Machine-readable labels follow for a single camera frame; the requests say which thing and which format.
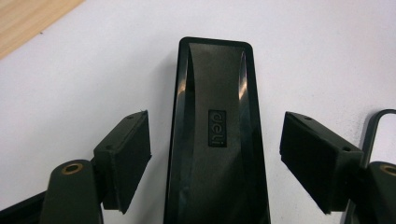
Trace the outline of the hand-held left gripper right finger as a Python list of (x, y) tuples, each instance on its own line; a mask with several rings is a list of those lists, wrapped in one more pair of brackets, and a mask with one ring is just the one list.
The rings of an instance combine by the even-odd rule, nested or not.
[(323, 213), (347, 208), (347, 180), (359, 171), (362, 150), (316, 120), (287, 112), (280, 155)]

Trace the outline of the wooden table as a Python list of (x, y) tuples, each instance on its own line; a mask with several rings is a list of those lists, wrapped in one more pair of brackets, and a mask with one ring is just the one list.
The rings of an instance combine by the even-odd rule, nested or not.
[(0, 60), (84, 0), (0, 0)]

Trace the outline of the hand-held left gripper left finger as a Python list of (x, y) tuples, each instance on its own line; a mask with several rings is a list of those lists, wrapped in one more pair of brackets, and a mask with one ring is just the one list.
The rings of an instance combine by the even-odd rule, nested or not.
[(151, 158), (149, 113), (126, 116), (93, 151), (99, 200), (125, 214)]

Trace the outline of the black whiteboard eraser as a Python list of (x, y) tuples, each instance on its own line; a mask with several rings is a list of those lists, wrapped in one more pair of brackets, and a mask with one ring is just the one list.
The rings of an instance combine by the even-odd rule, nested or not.
[(270, 224), (252, 47), (179, 42), (163, 224)]

